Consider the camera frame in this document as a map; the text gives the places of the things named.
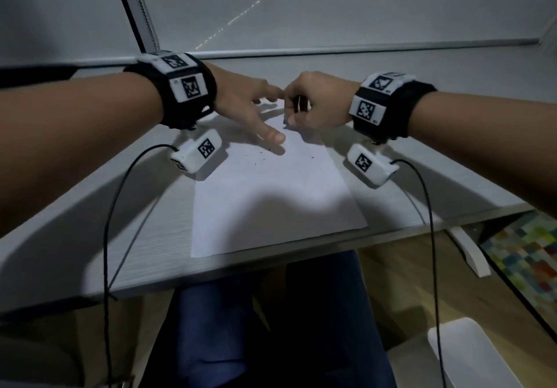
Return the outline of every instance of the white paper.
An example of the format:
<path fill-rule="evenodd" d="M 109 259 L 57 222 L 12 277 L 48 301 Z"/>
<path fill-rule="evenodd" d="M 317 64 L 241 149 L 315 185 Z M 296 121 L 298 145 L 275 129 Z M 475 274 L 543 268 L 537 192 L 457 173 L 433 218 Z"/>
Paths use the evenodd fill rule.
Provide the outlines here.
<path fill-rule="evenodd" d="M 279 156 L 239 125 L 215 117 L 228 158 L 197 181 L 191 256 L 251 249 L 367 226 L 337 167 L 313 132 L 283 124 L 282 105 L 263 113 L 286 134 Z"/>

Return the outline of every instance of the line of light dots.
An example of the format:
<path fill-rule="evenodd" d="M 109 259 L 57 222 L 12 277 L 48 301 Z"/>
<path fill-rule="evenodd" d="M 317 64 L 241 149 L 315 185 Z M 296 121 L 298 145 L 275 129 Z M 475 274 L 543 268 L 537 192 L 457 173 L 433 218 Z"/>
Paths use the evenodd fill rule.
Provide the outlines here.
<path fill-rule="evenodd" d="M 247 13 L 249 10 L 251 10 L 255 5 L 257 5 L 257 4 L 260 3 L 260 2 L 261 2 L 261 1 L 257 1 L 255 4 L 252 4 L 252 6 L 250 6 L 246 11 L 244 11 L 244 12 L 242 12 L 241 14 L 237 15 L 236 17 L 232 18 L 232 19 L 228 22 L 227 26 L 229 26 L 229 25 L 232 24 L 234 21 L 236 21 L 237 19 L 239 19 L 241 16 L 243 16 L 245 13 Z M 224 30 L 224 28 L 221 28 L 218 32 L 216 32 L 215 34 L 213 34 L 211 37 L 205 39 L 205 42 L 199 44 L 199 46 L 196 47 L 196 51 L 197 51 L 200 47 L 202 47 L 204 44 L 206 44 L 209 40 L 211 40 L 212 38 L 216 37 L 217 34 L 219 34 L 219 33 L 220 33 L 221 31 L 223 31 L 223 30 Z"/>

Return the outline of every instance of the jeans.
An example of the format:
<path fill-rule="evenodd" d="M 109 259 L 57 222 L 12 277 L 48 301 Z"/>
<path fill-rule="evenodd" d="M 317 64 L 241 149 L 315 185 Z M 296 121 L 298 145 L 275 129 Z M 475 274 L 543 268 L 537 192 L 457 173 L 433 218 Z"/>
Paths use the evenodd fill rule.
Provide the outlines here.
<path fill-rule="evenodd" d="M 140 388 L 395 388 L 354 251 L 292 263 L 281 328 L 252 306 L 252 277 L 176 290 Z"/>

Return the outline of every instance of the tabletop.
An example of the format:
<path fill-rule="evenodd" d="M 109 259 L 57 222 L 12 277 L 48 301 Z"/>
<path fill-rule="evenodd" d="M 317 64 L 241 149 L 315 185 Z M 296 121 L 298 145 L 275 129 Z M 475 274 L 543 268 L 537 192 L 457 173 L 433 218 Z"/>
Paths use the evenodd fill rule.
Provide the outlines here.
<path fill-rule="evenodd" d="M 376 70 L 405 71 L 445 91 L 557 102 L 557 61 L 536 47 L 355 53 L 213 61 L 224 68 L 285 86 L 303 70 L 363 80 Z M 74 78 L 119 72 L 87 68 Z M 345 166 L 350 146 L 361 139 L 348 126 L 324 131 L 324 144 L 361 209 L 368 227 L 237 251 L 191 258 L 196 181 L 168 166 L 167 152 L 153 152 L 127 181 L 111 222 L 108 270 L 117 298 L 234 272 L 359 248 L 427 232 L 419 180 L 401 168 L 374 190 Z M 0 240 L 0 316 L 20 319 L 98 302 L 102 295 L 102 230 L 117 184 L 143 149 L 173 143 L 179 131 L 156 126 Z M 531 209 L 520 198 L 412 139 L 389 144 L 387 155 L 419 169 L 432 199 L 435 227 L 478 222 Z"/>

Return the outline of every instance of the person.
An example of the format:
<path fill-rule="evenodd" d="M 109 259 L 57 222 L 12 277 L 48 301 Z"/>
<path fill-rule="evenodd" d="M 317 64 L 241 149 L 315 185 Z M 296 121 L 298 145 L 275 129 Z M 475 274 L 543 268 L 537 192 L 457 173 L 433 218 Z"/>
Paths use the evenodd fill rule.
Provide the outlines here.
<path fill-rule="evenodd" d="M 284 99 L 294 128 L 335 127 L 351 120 L 361 84 L 304 72 L 282 90 L 206 66 L 218 88 L 214 110 L 275 145 L 285 135 L 258 116 L 259 99 Z M 309 111 L 295 112 L 299 95 L 309 99 Z M 555 217 L 556 106 L 433 91 L 409 110 L 403 133 Z M 163 113 L 155 85 L 135 73 L 1 92 L 0 236 L 160 123 Z M 254 319 L 251 275 L 176 290 L 141 386 L 396 386 L 359 272 L 353 251 L 290 264 L 281 336 L 267 344 L 277 343 L 273 349 L 262 345 L 265 333 Z"/>

